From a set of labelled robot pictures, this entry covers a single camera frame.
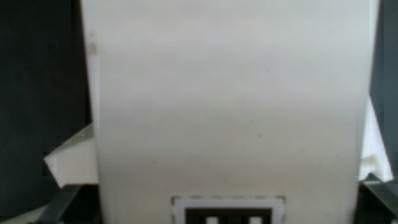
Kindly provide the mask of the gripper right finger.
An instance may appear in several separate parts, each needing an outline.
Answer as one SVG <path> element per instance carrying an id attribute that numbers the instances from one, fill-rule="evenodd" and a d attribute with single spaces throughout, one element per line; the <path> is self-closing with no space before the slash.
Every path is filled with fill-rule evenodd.
<path id="1" fill-rule="evenodd" d="M 358 185 L 357 224 L 398 224 L 398 180 L 369 174 Z"/>

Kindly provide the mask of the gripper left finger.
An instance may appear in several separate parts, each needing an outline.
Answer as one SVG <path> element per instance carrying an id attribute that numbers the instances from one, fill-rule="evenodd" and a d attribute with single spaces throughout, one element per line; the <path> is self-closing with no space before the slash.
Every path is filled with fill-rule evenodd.
<path id="1" fill-rule="evenodd" d="M 26 224 L 58 224 L 79 192 L 79 185 L 65 185 L 40 212 L 39 218 Z"/>

